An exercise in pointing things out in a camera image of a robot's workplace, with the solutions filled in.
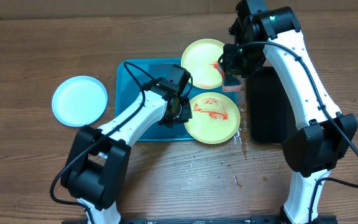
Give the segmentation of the orange sponge with green scourer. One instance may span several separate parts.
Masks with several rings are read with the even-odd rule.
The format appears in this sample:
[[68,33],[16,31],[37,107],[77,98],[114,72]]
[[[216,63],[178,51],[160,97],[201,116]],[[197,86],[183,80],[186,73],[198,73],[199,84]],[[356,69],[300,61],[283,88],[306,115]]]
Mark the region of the orange sponge with green scourer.
[[223,92],[234,92],[240,91],[242,83],[239,79],[232,75],[226,75],[220,64],[216,64],[216,70],[222,77],[222,91]]

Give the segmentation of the light blue round plate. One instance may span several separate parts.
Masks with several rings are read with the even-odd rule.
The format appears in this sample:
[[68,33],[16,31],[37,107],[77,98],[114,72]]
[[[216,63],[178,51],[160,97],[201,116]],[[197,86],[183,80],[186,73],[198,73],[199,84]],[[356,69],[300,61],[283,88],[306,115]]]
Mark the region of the light blue round plate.
[[104,85],[90,76],[75,76],[65,80],[52,96],[55,118],[69,127],[82,127],[97,121],[108,105]]

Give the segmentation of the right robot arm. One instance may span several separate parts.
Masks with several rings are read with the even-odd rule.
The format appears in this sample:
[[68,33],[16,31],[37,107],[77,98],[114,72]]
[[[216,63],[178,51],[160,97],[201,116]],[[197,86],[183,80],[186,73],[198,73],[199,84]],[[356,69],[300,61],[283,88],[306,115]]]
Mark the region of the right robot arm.
[[342,159],[357,130],[326,93],[307,53],[301,25],[290,7],[269,10],[263,1],[241,1],[229,28],[233,44],[218,59],[224,91],[236,91],[241,79],[269,61],[276,71],[295,117],[296,133],[283,143],[292,170],[290,192],[280,223],[330,223],[317,207],[326,179]]

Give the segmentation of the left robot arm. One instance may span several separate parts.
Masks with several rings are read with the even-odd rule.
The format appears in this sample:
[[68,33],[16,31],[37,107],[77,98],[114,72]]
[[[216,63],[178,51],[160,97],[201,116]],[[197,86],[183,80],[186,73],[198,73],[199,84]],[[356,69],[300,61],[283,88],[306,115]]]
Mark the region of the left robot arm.
[[185,87],[188,79],[156,78],[140,88],[138,97],[119,116],[95,129],[77,132],[60,182],[86,213],[85,223],[120,223],[116,200],[126,178],[132,146],[153,124],[167,126],[191,118]]

